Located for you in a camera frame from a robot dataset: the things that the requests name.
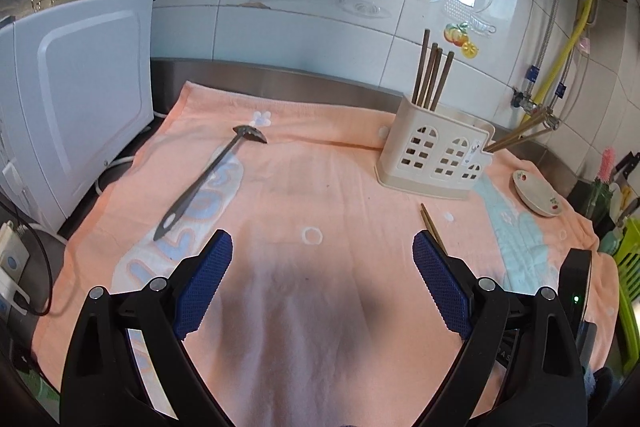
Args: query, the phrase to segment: white plastic utensil holder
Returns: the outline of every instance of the white plastic utensil holder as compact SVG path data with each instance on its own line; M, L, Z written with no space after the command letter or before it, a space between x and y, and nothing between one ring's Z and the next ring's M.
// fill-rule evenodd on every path
M462 111L438 104L436 111L404 97L375 165L380 184L404 192L463 200L493 154L484 147L495 128Z

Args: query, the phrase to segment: electrical outlet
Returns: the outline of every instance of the electrical outlet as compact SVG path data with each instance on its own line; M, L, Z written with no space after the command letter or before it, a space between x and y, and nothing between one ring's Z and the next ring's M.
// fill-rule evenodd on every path
M14 232L11 222L3 223L0 227L0 319L4 322L9 319L11 307L15 307L16 291L29 301L27 294L17 285L28 260L29 252Z

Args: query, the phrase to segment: small plate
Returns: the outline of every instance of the small plate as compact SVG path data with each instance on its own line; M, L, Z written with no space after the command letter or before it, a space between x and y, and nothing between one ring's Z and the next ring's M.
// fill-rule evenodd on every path
M515 171L513 183L520 199L536 214L544 217L562 214L558 194L546 180L527 171Z

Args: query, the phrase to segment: green dish rack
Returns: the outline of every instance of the green dish rack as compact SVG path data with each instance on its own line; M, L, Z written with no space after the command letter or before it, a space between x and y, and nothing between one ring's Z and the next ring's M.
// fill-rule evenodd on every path
M628 219L625 237L613 259L618 265L620 279L620 307L618 317L625 335L626 349L622 353L622 370L631 373L640 356L640 335L632 307L640 297L640 221Z

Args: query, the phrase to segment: yellow gas hose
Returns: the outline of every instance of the yellow gas hose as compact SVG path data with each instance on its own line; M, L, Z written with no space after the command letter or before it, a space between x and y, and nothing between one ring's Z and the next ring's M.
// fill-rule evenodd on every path
M584 31L584 27L587 25L587 19L589 18L589 13L591 13L591 4L593 4L593 0L585 1L584 8L582 9L582 15L580 15L580 19L578 20L578 23L574 28L574 32L571 34L571 38L567 42L564 49L562 49L562 53L558 56L558 58L556 58L556 61L554 62L554 66L553 68L551 68L551 71L549 71L549 74L546 76L545 81L542 84L542 87L540 87L536 95L533 97L533 101L535 103L542 103L543 100L545 100L546 92L553 85L554 80L556 79L556 76L558 76L558 73L560 73L560 70L565 64L567 57L569 56L569 53L571 53L571 50L574 48L576 42L578 42L580 35L582 35L582 32ZM520 123L524 123L527 120L529 120L528 114L526 114L522 118L522 121Z

